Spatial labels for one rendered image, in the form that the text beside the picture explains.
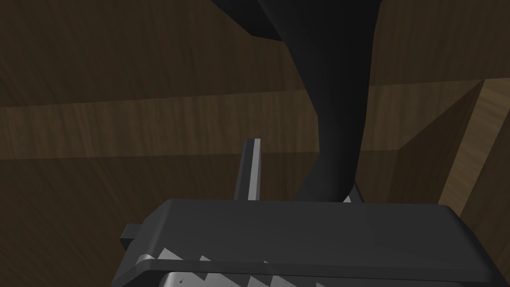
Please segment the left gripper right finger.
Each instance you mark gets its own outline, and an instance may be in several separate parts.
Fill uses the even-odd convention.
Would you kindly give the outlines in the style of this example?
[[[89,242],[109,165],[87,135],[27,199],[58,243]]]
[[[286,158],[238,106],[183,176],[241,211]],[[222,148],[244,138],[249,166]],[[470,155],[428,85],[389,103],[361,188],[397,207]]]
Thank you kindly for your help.
[[[364,203],[363,197],[356,183],[354,183],[353,188],[345,198],[344,203]]]

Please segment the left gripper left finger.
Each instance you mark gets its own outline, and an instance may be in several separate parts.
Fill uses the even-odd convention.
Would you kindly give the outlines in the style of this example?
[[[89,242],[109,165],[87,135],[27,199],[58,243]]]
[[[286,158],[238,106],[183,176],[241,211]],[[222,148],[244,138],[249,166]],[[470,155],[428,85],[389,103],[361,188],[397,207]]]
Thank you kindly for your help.
[[[259,200],[260,198],[261,141],[247,139],[243,144],[235,200]]]

